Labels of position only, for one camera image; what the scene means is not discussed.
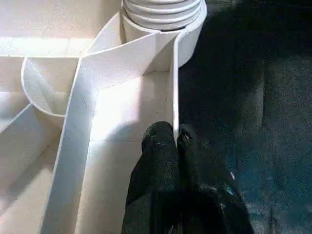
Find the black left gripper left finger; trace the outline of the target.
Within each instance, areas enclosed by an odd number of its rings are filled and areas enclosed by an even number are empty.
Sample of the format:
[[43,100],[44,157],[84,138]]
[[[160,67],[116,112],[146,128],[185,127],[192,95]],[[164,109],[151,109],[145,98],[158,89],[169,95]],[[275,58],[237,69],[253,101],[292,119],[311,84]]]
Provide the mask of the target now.
[[169,234],[179,220],[178,153],[172,126],[155,122],[143,136],[130,177],[123,234]]

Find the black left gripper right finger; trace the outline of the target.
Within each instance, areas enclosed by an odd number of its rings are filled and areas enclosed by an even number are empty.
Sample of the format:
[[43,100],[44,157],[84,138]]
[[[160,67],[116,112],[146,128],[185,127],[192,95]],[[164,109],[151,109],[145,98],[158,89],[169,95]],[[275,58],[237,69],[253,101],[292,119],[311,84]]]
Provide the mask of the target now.
[[246,205],[219,153],[182,125],[178,136],[185,234],[252,234]]

